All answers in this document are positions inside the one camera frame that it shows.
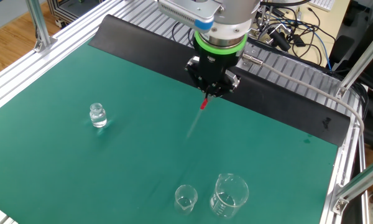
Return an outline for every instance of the red tip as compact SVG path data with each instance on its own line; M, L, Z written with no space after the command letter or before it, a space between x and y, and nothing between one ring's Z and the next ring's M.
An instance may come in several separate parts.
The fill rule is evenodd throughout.
M200 106L200 109L201 110L204 110L205 109L205 107L206 107L206 105L207 105L207 98L205 98L205 100L203 100L203 103L201 104L201 106Z

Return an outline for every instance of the glass beaker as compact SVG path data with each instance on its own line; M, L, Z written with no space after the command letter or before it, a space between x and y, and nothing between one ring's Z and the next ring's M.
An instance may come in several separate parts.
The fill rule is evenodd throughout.
M181 214L188 215L198 200L198 192L190 185L181 185L175 191L174 207Z
M238 175L220 174L210 198L212 211L220 217L231 218L249 198L249 188Z
M106 125L106 112L101 103L93 103L90 106L90 118L96 128L102 128Z

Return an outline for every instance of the green work surface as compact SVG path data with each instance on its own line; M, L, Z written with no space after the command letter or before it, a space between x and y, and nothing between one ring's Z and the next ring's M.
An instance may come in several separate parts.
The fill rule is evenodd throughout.
M0 108L0 210L20 224L318 223L337 147L89 45ZM94 128L90 104L109 124ZM240 175L247 203L210 209L218 174ZM189 216L173 207L190 184Z

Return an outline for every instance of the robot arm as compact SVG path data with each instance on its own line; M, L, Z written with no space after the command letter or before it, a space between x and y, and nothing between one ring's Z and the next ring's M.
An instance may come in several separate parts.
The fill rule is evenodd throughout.
M185 67L206 95L233 92L239 78L228 68L237 64L247 33L259 8L259 0L157 0L169 17L196 30L197 56Z

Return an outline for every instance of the small glass bottle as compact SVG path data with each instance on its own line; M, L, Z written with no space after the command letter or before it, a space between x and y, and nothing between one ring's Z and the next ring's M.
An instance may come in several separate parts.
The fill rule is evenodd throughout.
M93 103L90 106L90 118L94 127L102 128L106 125L106 113L101 103Z

